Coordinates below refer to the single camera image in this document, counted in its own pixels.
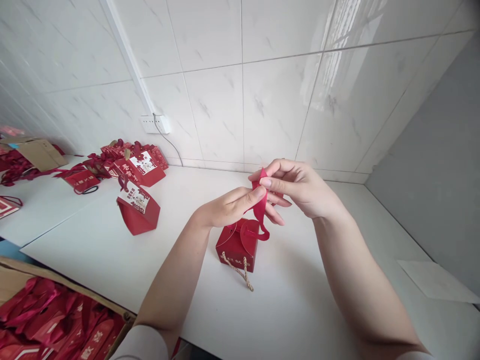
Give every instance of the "electrical outlet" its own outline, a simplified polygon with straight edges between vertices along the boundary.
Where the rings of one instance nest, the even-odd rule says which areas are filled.
[[[140,122],[147,134],[170,133],[170,124],[164,115],[156,115],[155,118],[153,115],[140,116]]]

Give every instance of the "gold rope handle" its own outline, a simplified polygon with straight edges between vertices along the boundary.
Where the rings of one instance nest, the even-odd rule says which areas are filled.
[[[221,258],[223,260],[225,260],[225,262],[230,265],[230,267],[235,270],[237,273],[240,274],[240,276],[243,278],[243,280],[245,280],[246,282],[246,285],[248,286],[248,288],[250,289],[251,292],[254,291],[254,288],[252,286],[252,284],[250,284],[250,281],[249,281],[249,275],[247,273],[247,258],[244,256],[243,257],[243,268],[245,270],[245,274],[242,274],[242,272],[240,270],[238,270],[235,266],[233,266],[230,261],[227,259],[227,257],[225,256],[225,251],[221,253]]]

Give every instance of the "sleeve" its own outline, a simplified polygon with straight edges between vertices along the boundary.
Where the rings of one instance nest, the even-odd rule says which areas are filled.
[[[425,352],[412,351],[400,355],[396,360],[435,360],[435,358]]]
[[[169,360],[167,345],[153,327],[137,325],[130,329],[111,360]]]

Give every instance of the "brown cardboard box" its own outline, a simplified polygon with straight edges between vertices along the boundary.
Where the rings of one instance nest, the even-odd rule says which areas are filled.
[[[41,172],[69,163],[48,140],[37,137],[8,137],[0,140],[0,146],[5,150],[18,150]]]
[[[88,290],[82,286],[76,285],[73,282],[67,280],[65,277],[57,274],[56,272],[37,267],[22,261],[13,260],[8,257],[0,256],[0,305],[11,299],[16,293],[25,287],[25,283],[28,279],[34,277],[42,277],[50,279],[54,282],[62,284],[77,293],[88,296],[89,298],[99,302],[103,306],[123,316],[125,325],[120,331],[117,339],[113,343],[110,351],[105,359],[109,359],[115,352],[120,343],[125,338],[125,335],[132,328],[135,321],[135,315],[117,304],[108,301],[100,295]]]

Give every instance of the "cable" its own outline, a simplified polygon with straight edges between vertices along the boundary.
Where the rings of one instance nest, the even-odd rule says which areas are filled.
[[[152,113],[152,115],[153,115],[153,124],[155,125],[155,127],[156,127],[156,129],[158,130],[159,134],[160,134],[165,140],[167,140],[167,141],[170,143],[170,145],[173,146],[173,148],[175,149],[176,153],[178,154],[178,158],[180,159],[180,164],[181,164],[181,166],[183,167],[183,166],[184,166],[184,162],[182,161],[182,157],[180,156],[179,151],[177,150],[177,148],[175,147],[175,145],[173,145],[172,142],[171,142],[170,140],[168,140],[168,139],[162,134],[162,132],[160,131],[159,127],[157,126],[157,115],[155,115],[154,112]]]

